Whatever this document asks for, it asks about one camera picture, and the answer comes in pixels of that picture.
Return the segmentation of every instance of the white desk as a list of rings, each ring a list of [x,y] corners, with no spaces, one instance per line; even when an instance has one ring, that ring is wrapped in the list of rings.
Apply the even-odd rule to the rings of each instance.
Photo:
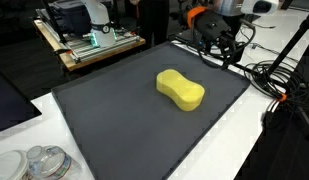
[[[288,10],[262,17],[255,23],[276,25],[277,28],[257,28],[253,42],[281,51],[307,14]],[[309,31],[290,56],[300,59],[308,44]],[[250,46],[246,48],[242,57],[243,65],[276,57],[264,50],[249,48]],[[229,69],[242,73],[232,66]],[[250,87],[213,126],[169,179],[233,179],[262,132],[262,114],[271,101]],[[52,95],[49,93],[32,102],[43,115],[1,132],[0,154],[15,149],[28,150],[35,145],[58,145],[83,166],[84,171],[80,179],[93,179]]]

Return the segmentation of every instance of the white robot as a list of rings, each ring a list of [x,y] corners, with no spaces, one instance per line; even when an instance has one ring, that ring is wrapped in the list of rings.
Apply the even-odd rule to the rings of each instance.
[[[91,41],[97,47],[109,47],[116,43],[116,36],[111,27],[107,8],[100,0],[81,0],[91,18]]]

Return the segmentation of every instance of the sponge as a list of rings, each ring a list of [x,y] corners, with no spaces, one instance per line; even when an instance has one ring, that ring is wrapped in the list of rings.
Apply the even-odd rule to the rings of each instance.
[[[156,77],[156,88],[170,97],[183,111],[193,111],[203,99],[205,89],[174,69],[167,69]]]

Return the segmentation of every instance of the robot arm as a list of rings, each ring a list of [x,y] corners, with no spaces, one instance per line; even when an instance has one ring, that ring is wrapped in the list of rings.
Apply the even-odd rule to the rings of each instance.
[[[183,22],[192,28],[194,46],[200,51],[224,61],[223,68],[240,61],[244,48],[252,41],[256,29],[244,19],[246,14],[271,14],[278,7],[278,0],[215,0],[213,8],[192,7],[182,13]],[[253,30],[248,42],[237,42],[235,36],[241,24]],[[217,46],[221,53],[211,53]]]
[[[91,18],[91,40],[94,47],[108,47],[116,43],[114,29],[107,8],[100,0],[81,0]]]

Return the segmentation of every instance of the green light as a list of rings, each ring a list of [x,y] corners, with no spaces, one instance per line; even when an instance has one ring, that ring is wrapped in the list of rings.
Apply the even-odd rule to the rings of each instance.
[[[91,34],[92,34],[92,36],[91,36],[91,43],[92,43],[92,46],[93,46],[93,47],[98,47],[99,45],[98,45],[98,43],[97,43],[97,41],[96,41],[95,33],[91,33]]]
[[[114,32],[114,38],[115,38],[115,41],[117,41],[116,33],[115,33],[115,31],[114,31],[114,30],[113,30],[113,32]]]

